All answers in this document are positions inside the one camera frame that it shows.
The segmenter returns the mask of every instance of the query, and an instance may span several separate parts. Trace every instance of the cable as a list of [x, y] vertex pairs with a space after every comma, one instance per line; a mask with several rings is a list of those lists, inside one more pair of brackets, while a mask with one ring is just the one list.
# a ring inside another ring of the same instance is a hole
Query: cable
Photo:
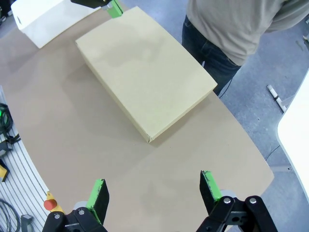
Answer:
[[9, 203], [7, 203], [6, 201], [0, 199], [0, 203], [2, 203], [4, 205], [4, 208], [6, 209], [6, 212], [5, 210], [3, 209], [2, 206], [0, 206], [0, 209], [1, 211], [3, 212], [5, 218], [6, 218], [6, 223], [7, 223], [7, 228], [6, 228], [6, 231], [7, 232], [12, 232], [12, 224], [11, 224], [11, 218], [10, 218], [10, 215], [8, 213], [8, 210], [6, 208], [6, 206], [13, 212], [13, 214], [15, 215], [15, 219], [16, 219], [16, 222], [17, 222], [17, 226], [16, 226], [16, 231], [15, 232], [18, 232], [20, 231], [20, 219], [19, 219], [19, 215], [17, 213], [17, 211], [14, 209], [13, 206], [11, 206]]
[[278, 147], [276, 147], [276, 148], [266, 157], [265, 161], [267, 161], [267, 159], [270, 157], [270, 155], [271, 155], [275, 150], [277, 150], [279, 147], [280, 147], [280, 145], [279, 145]]
[[230, 80], [230, 83], [228, 84], [226, 90], [224, 91], [224, 93], [219, 97], [219, 99], [221, 99], [221, 97], [225, 94], [225, 92], [228, 90], [228, 88], [230, 87], [231, 83], [232, 83], [233, 78]]
[[6, 141], [14, 144], [20, 141], [19, 134], [16, 136], [10, 135], [10, 130], [13, 127], [13, 119], [6, 104], [0, 103], [0, 134], [3, 134]]

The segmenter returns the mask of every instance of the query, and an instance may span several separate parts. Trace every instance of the bolt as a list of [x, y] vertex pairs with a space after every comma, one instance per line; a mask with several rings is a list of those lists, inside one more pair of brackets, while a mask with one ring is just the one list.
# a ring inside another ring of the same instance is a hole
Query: bolt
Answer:
[[256, 199], [255, 199], [255, 198], [251, 198], [251, 199], [249, 200], [249, 202], [250, 202], [251, 204], [255, 204], [255, 203], [256, 203]]
[[231, 199], [229, 199], [229, 198], [224, 198], [223, 202], [224, 202], [225, 204], [230, 204], [230, 203], [231, 203]]

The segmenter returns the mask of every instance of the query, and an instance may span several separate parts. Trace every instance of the person's arm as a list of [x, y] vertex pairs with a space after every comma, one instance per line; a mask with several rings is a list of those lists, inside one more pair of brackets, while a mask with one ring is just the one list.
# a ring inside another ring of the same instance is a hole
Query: person's arm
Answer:
[[285, 30], [309, 14], [309, 0], [288, 0], [283, 4], [266, 32]]

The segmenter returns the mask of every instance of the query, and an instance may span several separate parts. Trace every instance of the concrete floor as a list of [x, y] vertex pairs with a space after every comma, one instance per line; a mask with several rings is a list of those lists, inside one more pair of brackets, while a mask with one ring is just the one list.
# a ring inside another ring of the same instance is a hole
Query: concrete floor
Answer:
[[[122, 2], [142, 8], [181, 42], [187, 0]], [[0, 26], [0, 38], [15, 26], [10, 17]], [[309, 51], [302, 39], [308, 33], [309, 26], [302, 21], [289, 30], [264, 35], [257, 53], [240, 69], [222, 97], [264, 157], [279, 145], [275, 134], [282, 116], [266, 86], [272, 84], [282, 99], [295, 94], [309, 67]], [[289, 164], [281, 148], [267, 161], [270, 165]], [[309, 204], [295, 173], [275, 173], [262, 197], [278, 231], [308, 231]]]

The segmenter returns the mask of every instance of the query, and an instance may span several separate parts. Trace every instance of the beige box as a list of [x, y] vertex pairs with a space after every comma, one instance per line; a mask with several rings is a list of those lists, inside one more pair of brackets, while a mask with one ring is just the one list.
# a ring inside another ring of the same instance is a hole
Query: beige box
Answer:
[[76, 43], [89, 68], [147, 142], [216, 86], [181, 44], [138, 7]]

